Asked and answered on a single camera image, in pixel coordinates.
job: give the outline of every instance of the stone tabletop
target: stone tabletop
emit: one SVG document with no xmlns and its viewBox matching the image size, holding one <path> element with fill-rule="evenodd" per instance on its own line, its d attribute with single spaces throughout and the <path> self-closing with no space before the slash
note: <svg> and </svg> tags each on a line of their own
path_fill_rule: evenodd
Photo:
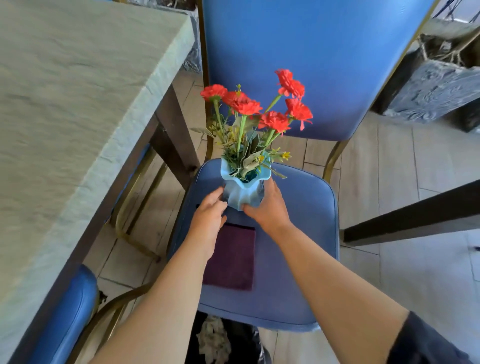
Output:
<svg viewBox="0 0 480 364">
<path fill-rule="evenodd" d="M 0 363 L 192 45 L 190 19 L 173 12 L 0 1 Z"/>
</svg>

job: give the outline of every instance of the forearm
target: forearm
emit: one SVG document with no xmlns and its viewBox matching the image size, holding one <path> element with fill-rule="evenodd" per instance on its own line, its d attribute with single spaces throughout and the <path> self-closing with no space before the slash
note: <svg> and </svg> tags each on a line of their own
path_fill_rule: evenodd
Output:
<svg viewBox="0 0 480 364">
<path fill-rule="evenodd" d="M 183 363 L 207 260 L 203 245 L 187 238 L 92 363 Z"/>
<path fill-rule="evenodd" d="M 385 363 L 408 311 L 293 225 L 272 237 L 342 364 Z"/>
</svg>

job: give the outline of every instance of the purple napkin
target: purple napkin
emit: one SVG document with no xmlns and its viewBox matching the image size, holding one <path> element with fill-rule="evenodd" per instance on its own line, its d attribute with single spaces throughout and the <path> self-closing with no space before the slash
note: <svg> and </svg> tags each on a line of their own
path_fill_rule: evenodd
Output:
<svg viewBox="0 0 480 364">
<path fill-rule="evenodd" d="M 255 228 L 225 224 L 207 263 L 204 284 L 251 291 L 255 267 Z"/>
</svg>

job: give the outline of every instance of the flower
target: flower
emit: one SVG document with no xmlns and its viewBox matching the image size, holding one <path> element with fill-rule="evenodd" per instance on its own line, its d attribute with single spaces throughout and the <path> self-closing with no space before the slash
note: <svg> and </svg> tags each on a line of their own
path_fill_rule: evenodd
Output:
<svg viewBox="0 0 480 364">
<path fill-rule="evenodd" d="M 248 98 L 247 95 L 245 95 L 241 91 L 240 91 L 240 94 L 237 91 L 230 91 L 222 96 L 222 101 L 224 104 L 232 107 L 234 101 L 236 101 L 238 98 L 244 98 L 244 97 Z"/>
<path fill-rule="evenodd" d="M 293 73 L 289 70 L 278 70 L 275 71 L 282 86 L 278 93 L 284 96 L 290 96 L 298 99 L 302 99 L 305 96 L 305 86 L 300 83 L 300 81 L 293 79 Z"/>
<path fill-rule="evenodd" d="M 224 88 L 222 85 L 212 85 L 207 86 L 204 90 L 200 93 L 205 101 L 212 101 L 212 99 L 220 100 L 228 93 L 228 90 Z"/>
<path fill-rule="evenodd" d="M 233 100 L 230 106 L 237 113 L 242 115 L 254 115 L 257 114 L 261 109 L 263 109 L 262 107 L 260 107 L 260 102 L 251 100 L 246 96 L 238 96 L 235 100 Z"/>
<path fill-rule="evenodd" d="M 258 128 L 270 128 L 276 130 L 278 133 L 284 133 L 290 129 L 288 126 L 289 124 L 288 117 L 279 112 L 270 111 L 269 113 L 262 115 L 262 118 L 258 123 Z"/>
<path fill-rule="evenodd" d="M 285 100 L 285 103 L 288 108 L 287 115 L 301 122 L 300 130 L 305 129 L 304 122 L 312 124 L 310 120 L 307 120 L 313 118 L 312 112 L 307 106 L 303 105 L 300 100 L 296 98 L 288 98 Z"/>
</svg>

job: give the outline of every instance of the person's right arm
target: person's right arm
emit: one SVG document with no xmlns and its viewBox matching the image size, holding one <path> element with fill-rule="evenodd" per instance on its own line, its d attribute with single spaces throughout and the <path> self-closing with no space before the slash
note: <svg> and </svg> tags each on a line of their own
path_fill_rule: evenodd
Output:
<svg viewBox="0 0 480 364">
<path fill-rule="evenodd" d="M 265 181 L 260 206 L 243 209 L 280 247 L 338 360 L 386 363 L 409 311 L 297 229 L 273 179 Z"/>
</svg>

